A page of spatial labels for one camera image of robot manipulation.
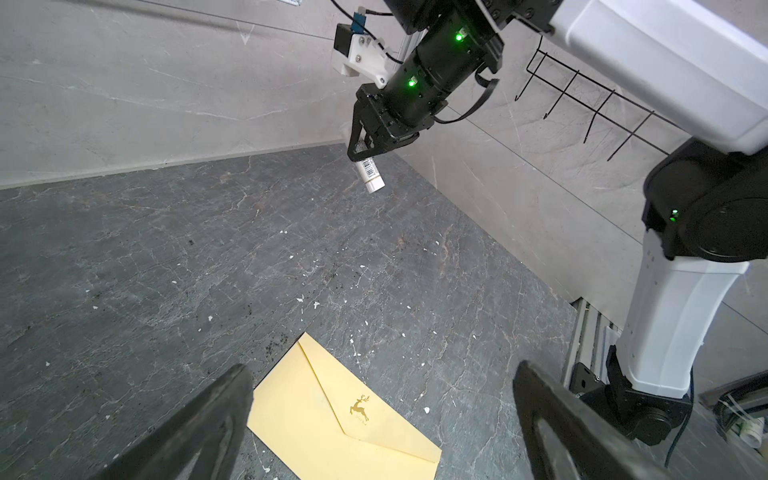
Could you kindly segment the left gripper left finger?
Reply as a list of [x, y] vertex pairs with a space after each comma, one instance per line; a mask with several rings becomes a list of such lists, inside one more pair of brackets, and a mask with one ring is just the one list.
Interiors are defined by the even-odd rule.
[[253, 401], [253, 377], [236, 364], [149, 434], [92, 477], [191, 479], [231, 477]]

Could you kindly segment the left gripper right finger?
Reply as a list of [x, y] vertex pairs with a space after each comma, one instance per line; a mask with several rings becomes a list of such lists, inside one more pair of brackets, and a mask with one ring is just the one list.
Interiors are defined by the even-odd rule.
[[537, 365], [518, 365], [513, 393], [534, 478], [666, 477], [664, 469]]

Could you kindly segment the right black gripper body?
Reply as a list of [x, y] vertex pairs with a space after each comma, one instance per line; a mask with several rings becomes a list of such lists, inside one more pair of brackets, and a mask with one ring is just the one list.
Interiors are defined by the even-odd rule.
[[398, 119], [385, 106], [384, 95], [372, 84], [361, 85], [356, 92], [347, 156], [352, 162], [391, 152], [415, 142], [420, 132], [431, 128], [428, 116], [415, 127]]

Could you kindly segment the white glue stick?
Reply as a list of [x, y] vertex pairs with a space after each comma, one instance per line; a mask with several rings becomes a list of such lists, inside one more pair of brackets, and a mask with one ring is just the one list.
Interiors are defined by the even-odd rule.
[[372, 157], [355, 162], [355, 167], [369, 194], [375, 193], [385, 187], [385, 181]]

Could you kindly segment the tan paper envelope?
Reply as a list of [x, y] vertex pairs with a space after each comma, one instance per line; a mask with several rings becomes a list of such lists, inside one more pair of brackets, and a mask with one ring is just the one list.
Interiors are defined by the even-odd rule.
[[247, 426], [300, 479], [432, 479], [441, 457], [309, 334], [255, 387]]

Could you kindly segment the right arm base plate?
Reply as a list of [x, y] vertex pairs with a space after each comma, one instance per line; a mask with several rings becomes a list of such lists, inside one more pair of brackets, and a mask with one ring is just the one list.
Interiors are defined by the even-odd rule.
[[583, 363], [573, 367], [568, 389], [600, 417], [617, 425], [616, 410], [609, 402], [609, 385], [600, 381]]

